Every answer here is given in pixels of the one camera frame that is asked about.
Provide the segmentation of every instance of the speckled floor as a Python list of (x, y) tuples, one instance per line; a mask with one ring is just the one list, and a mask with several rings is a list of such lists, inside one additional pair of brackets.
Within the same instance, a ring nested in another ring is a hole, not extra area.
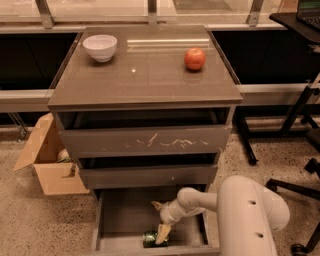
[[(0, 129), (0, 255), (86, 255), (90, 252), (96, 202), (90, 195), (45, 196), (31, 167), (13, 172), (24, 142), (14, 129)], [(210, 191), (229, 175), (244, 175), (262, 184), (271, 177), (320, 189), (316, 174), (304, 171), (319, 153), (304, 138), (251, 140), (256, 166), (248, 164), (237, 134), (221, 155)], [(292, 243), (306, 244), (320, 219), (320, 204), (279, 188), (291, 210), (289, 225), (275, 233), (279, 256), (290, 255)], [(218, 246), (216, 216), (209, 213), (213, 245)], [(320, 255), (320, 244), (312, 254)]]

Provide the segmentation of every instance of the white bowl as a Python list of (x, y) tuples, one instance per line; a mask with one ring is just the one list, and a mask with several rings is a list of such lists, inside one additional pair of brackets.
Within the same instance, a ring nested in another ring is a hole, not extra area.
[(93, 59), (106, 62), (116, 52), (117, 38), (110, 35), (90, 36), (83, 41), (82, 45)]

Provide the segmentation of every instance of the cardboard box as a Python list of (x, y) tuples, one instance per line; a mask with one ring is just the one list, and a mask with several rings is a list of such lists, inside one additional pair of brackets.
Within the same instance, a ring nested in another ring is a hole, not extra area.
[(14, 167), (17, 171), (32, 164), (45, 195), (87, 194), (73, 163), (57, 163), (64, 145), (60, 140), (52, 114), (42, 116), (21, 151)]

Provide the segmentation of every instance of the red apple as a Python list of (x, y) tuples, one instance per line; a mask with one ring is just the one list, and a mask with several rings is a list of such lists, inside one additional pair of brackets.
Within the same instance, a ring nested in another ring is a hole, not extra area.
[(191, 70), (199, 70), (206, 62), (206, 55), (200, 48), (190, 48), (184, 55), (184, 63)]

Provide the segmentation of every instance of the cabinet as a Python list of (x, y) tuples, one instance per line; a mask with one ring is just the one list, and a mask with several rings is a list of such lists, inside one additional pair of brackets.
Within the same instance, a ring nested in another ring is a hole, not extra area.
[[(96, 63), (90, 35), (118, 39), (113, 58)], [(160, 221), (152, 200), (214, 180), (241, 96), (203, 26), (87, 28), (49, 108), (80, 177), (98, 199), (93, 250), (104, 255), (218, 255), (204, 216), (174, 227), (168, 248), (144, 249), (142, 234)], [(185, 68), (185, 51), (204, 49), (202, 70)]]

